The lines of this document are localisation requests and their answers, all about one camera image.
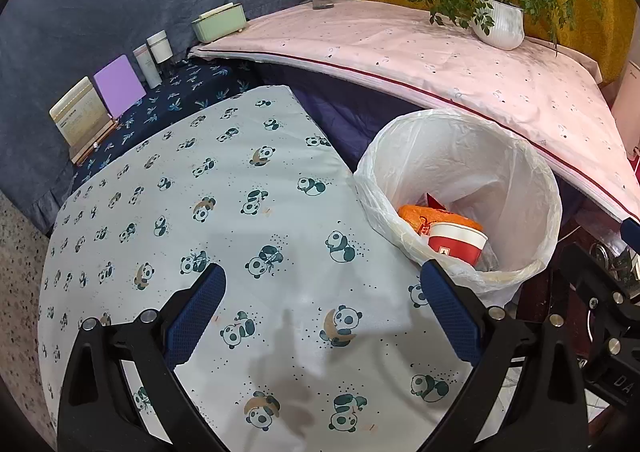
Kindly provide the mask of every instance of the dark blue bedsheet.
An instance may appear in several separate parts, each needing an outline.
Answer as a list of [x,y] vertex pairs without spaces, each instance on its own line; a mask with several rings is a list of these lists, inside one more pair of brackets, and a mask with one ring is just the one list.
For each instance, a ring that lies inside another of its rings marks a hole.
[[242,60],[194,58],[181,62],[176,75],[164,80],[127,110],[118,127],[77,168],[72,191],[127,150],[214,103],[261,84],[252,64]]

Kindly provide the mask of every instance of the blue blanket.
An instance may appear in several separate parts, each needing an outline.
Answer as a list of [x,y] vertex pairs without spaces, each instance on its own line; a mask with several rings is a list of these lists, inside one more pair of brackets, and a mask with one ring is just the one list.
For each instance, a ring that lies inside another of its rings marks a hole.
[[73,167],[49,109],[84,76],[165,29],[182,53],[191,21],[227,2],[247,18],[300,0],[9,0],[0,14],[0,190],[41,231],[68,195]]

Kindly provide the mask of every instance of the book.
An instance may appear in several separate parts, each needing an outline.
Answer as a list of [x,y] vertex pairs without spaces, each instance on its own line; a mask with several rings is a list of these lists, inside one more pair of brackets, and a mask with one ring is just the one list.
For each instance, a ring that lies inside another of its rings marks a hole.
[[81,164],[94,151],[94,144],[101,143],[117,126],[118,122],[105,112],[105,115],[92,125],[83,138],[69,147],[71,162],[74,165]]
[[49,115],[70,146],[77,145],[96,124],[104,125],[111,120],[87,76],[58,100]]
[[96,72],[94,82],[114,118],[119,118],[146,94],[125,54]]

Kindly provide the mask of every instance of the red paper cup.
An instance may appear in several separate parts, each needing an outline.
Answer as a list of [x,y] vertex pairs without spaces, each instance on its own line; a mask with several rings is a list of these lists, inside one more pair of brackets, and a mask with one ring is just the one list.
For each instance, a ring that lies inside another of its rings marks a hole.
[[428,244],[438,253],[459,258],[475,266],[486,239],[482,231],[468,226],[433,223],[429,231]]

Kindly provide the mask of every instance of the metal screw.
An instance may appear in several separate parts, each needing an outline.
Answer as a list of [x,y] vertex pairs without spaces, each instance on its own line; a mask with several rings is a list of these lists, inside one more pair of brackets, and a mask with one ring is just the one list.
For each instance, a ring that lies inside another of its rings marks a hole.
[[158,316],[158,313],[155,310],[147,309],[146,311],[142,311],[142,314],[140,315],[140,320],[142,320],[145,324],[149,324],[153,322],[157,316]]
[[82,322],[82,329],[84,329],[85,331],[91,331],[91,329],[93,329],[97,323],[98,321],[95,318],[87,318],[84,322]]
[[620,352],[620,340],[617,338],[610,339],[607,345],[609,347],[609,353],[612,355],[617,355]]
[[494,320],[502,320],[506,314],[501,307],[493,306],[489,308],[489,316]]
[[549,322],[551,322],[552,326],[562,327],[562,325],[564,324],[564,319],[560,315],[553,314],[549,317]]

